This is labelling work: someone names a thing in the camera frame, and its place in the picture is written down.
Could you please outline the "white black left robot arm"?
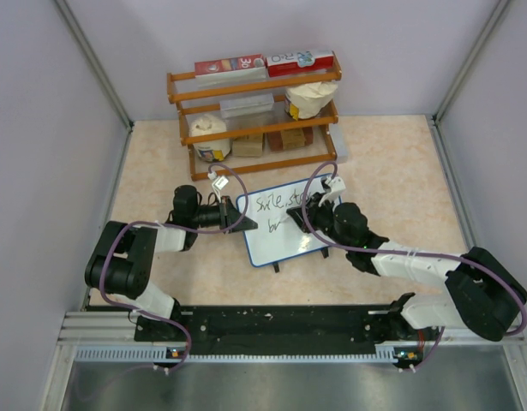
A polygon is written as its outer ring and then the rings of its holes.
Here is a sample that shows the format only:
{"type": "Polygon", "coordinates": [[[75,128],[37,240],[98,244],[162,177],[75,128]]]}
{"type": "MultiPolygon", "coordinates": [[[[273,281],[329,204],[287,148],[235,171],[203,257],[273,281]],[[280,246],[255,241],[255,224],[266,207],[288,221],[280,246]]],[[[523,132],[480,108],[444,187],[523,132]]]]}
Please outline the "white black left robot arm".
{"type": "Polygon", "coordinates": [[[174,191],[165,224],[129,227],[117,221],[107,223],[87,263],[86,285],[149,317],[156,315],[153,328],[164,339],[178,337],[183,329],[179,303],[150,280],[154,255],[190,250],[199,229],[234,233],[258,228],[230,197],[212,194],[211,198],[212,202],[204,204],[196,187],[182,185],[174,191]]]}

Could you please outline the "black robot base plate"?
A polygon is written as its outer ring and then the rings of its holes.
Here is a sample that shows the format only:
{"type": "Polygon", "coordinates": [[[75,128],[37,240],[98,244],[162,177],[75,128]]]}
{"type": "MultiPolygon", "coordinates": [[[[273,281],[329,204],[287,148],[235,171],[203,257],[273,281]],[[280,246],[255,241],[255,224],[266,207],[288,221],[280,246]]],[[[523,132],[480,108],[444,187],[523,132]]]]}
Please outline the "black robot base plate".
{"type": "Polygon", "coordinates": [[[383,305],[183,306],[181,329],[140,317],[134,340],[183,343],[191,354],[372,354],[379,343],[435,339],[432,328],[413,329],[383,305]]]}

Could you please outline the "blue framed whiteboard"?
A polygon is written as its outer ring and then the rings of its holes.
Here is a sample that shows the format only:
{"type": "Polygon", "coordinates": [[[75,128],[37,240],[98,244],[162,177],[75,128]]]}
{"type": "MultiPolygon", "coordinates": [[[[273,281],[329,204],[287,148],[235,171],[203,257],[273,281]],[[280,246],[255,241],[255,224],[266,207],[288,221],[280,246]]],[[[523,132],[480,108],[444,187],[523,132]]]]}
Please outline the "blue framed whiteboard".
{"type": "Polygon", "coordinates": [[[277,219],[287,215],[288,208],[302,203],[306,183],[302,179],[237,197],[237,209],[245,211],[246,217],[258,223],[258,229],[243,233],[252,266],[270,265],[274,261],[326,247],[314,235],[303,233],[292,218],[277,229],[274,225],[277,219]]]}

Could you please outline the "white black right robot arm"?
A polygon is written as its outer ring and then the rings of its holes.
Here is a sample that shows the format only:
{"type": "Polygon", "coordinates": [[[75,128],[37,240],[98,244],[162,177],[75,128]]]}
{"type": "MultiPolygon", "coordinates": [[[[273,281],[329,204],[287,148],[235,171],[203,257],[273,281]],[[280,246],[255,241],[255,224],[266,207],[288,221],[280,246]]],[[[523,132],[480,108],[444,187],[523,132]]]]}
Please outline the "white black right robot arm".
{"type": "Polygon", "coordinates": [[[400,298],[399,311],[388,319],[391,333],[398,338],[431,326],[465,327],[498,342],[510,334],[516,318],[526,317],[521,308],[527,291],[485,248],[472,247],[462,254],[417,251],[375,234],[356,204],[335,204],[320,193],[287,214],[301,231],[320,231],[343,248],[359,271],[438,289],[436,295],[410,292],[400,298]]]}

